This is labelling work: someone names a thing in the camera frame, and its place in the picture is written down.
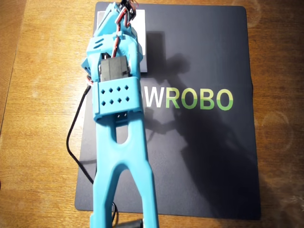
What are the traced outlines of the teal gripper body with servo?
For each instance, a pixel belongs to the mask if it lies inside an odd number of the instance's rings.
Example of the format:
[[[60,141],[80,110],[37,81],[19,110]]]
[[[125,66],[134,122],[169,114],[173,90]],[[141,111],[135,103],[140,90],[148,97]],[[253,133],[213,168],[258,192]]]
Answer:
[[[115,39],[117,35],[128,35],[138,39],[137,32],[131,25],[130,14],[122,16],[120,22],[116,24],[116,32],[104,32],[104,39]]]

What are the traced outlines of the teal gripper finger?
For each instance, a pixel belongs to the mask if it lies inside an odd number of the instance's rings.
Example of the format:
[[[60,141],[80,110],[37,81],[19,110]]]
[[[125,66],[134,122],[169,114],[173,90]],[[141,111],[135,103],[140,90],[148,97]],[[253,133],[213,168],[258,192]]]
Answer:
[[[109,4],[104,12],[104,16],[98,23],[96,32],[116,32],[116,19],[120,13],[120,8],[116,2]]]

